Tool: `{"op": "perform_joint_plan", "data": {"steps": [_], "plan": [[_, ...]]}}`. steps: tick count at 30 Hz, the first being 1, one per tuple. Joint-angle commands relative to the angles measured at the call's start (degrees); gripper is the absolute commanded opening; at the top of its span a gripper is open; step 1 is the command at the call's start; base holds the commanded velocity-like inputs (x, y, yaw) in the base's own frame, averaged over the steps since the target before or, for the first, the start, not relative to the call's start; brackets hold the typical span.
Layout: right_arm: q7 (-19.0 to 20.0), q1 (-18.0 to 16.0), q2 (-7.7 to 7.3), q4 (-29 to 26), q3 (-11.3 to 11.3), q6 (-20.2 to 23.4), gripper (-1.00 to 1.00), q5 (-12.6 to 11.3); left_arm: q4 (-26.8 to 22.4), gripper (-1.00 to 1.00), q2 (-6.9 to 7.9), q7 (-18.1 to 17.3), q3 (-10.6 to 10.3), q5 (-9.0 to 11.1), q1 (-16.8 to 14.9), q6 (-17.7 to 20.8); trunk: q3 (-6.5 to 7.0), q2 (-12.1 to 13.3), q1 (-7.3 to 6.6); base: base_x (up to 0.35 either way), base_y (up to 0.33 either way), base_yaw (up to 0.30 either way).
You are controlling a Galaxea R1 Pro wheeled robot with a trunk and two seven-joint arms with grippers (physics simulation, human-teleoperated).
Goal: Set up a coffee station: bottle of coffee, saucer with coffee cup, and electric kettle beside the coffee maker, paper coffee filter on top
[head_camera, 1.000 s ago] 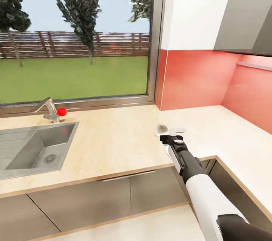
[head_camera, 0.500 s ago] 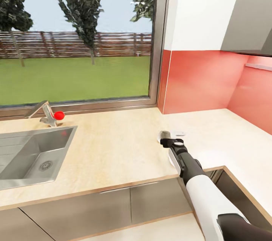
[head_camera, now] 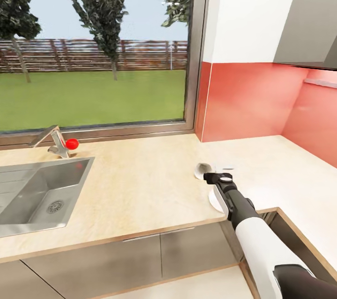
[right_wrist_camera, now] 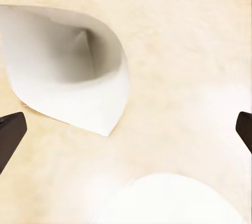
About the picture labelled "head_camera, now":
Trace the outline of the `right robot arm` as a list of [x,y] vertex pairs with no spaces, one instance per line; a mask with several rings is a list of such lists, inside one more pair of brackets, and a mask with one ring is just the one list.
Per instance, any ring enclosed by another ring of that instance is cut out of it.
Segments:
[[317,279],[270,229],[249,198],[237,190],[230,173],[232,163],[215,164],[203,180],[214,185],[214,194],[232,222],[260,299],[337,299],[337,287]]

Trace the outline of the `saucer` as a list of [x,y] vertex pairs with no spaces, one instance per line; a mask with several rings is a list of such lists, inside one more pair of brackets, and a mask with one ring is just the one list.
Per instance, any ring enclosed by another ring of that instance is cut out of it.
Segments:
[[220,212],[224,213],[223,210],[222,210],[222,208],[221,208],[221,206],[220,206],[220,204],[219,204],[219,202],[218,202],[218,200],[217,200],[217,198],[216,198],[216,196],[215,196],[215,194],[214,194],[214,191],[213,191],[213,190],[211,190],[210,193],[209,193],[209,199],[210,199],[211,205],[212,205],[217,211],[220,211]]

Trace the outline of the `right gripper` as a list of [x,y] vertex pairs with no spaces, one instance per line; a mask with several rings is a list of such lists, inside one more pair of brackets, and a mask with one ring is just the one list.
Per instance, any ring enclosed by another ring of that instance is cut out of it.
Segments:
[[214,185],[215,179],[217,179],[217,177],[220,177],[220,176],[227,176],[229,178],[232,177],[230,173],[222,172],[222,174],[218,174],[218,173],[212,172],[212,173],[204,173],[203,180],[206,181],[207,184]]

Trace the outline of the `paper coffee filter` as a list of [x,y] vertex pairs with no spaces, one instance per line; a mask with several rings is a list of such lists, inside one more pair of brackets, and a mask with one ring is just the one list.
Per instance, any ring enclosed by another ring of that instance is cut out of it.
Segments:
[[212,172],[213,172],[212,167],[206,163],[198,163],[195,168],[195,176],[200,180],[203,180],[204,173],[212,173]]

